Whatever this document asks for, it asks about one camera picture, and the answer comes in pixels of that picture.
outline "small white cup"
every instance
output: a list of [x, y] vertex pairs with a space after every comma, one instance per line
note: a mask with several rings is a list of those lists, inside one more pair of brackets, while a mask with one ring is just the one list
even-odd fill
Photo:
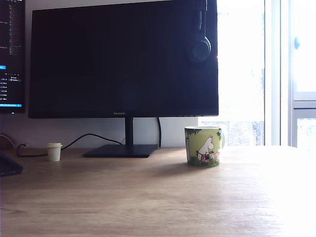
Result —
[[48, 160], [51, 162], [56, 162], [60, 160], [61, 143], [48, 143], [47, 144], [47, 154]]

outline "mug handle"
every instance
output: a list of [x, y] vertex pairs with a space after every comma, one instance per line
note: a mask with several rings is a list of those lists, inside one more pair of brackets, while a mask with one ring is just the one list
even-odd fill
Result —
[[225, 137], [225, 133], [222, 130], [222, 149], [225, 147], [226, 144], [226, 137]]

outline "black object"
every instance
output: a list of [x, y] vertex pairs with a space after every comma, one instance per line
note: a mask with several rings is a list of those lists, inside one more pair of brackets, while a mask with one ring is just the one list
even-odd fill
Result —
[[161, 122], [160, 122], [159, 117], [157, 117], [157, 123], [158, 123], [158, 128], [159, 128], [159, 147], [161, 147], [162, 131], [161, 131]]
[[[217, 2], [201, 10], [201, 31], [197, 6], [171, 0], [33, 11], [29, 117], [218, 115]], [[205, 36], [212, 50], [195, 63], [192, 46]]]
[[134, 145], [134, 118], [125, 118], [125, 145], [105, 145], [90, 152], [84, 157], [115, 157], [115, 158], [147, 158], [158, 145]]
[[0, 152], [0, 177], [20, 174], [22, 170], [22, 166]]
[[0, 114], [25, 112], [25, 0], [0, 0]]
[[147, 158], [157, 145], [105, 145], [84, 154], [84, 157]]
[[196, 42], [192, 47], [191, 59], [194, 62], [201, 63], [205, 61], [211, 53], [211, 44], [206, 37], [206, 15], [207, 0], [197, 0], [198, 24], [196, 27]]

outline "moomin mug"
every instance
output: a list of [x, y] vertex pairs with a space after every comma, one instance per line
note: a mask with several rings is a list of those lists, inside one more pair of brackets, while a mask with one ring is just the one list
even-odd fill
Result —
[[220, 164], [225, 136], [221, 127], [185, 127], [187, 161], [191, 165], [214, 167]]

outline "black cable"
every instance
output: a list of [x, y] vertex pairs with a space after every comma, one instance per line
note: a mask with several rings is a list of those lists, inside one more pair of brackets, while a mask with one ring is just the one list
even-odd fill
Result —
[[157, 122], [158, 122], [158, 127], [159, 127], [159, 147], [161, 147], [162, 133], [161, 133], [161, 123], [160, 123], [160, 118], [159, 117], [157, 117]]
[[[75, 142], [79, 141], [81, 138], [86, 137], [86, 136], [95, 136], [95, 137], [99, 137], [99, 138], [101, 138], [101, 139], [104, 139], [104, 140], [106, 140], [106, 141], [114, 142], [114, 143], [117, 143], [117, 144], [122, 145], [121, 142], [118, 142], [118, 141], [115, 141], [115, 140], [111, 140], [111, 139], [102, 137], [102, 136], [97, 135], [97, 134], [87, 133], [87, 134], [82, 135], [81, 137], [77, 138], [76, 140], [74, 140], [74, 141], [73, 141], [72, 143], [70, 143], [69, 145], [63, 147], [61, 150], [63, 151], [63, 150], [65, 150], [65, 149], [67, 149], [68, 147], [72, 146]], [[20, 155], [20, 154], [19, 154], [19, 150], [20, 150], [20, 147], [22, 147], [22, 146], [26, 147], [25, 144], [20, 144], [20, 145], [18, 146], [18, 148], [16, 149], [16, 155], [17, 155], [18, 157], [44, 157], [44, 156], [47, 156], [47, 155], [48, 155], [48, 154], [41, 154], [41, 155]]]

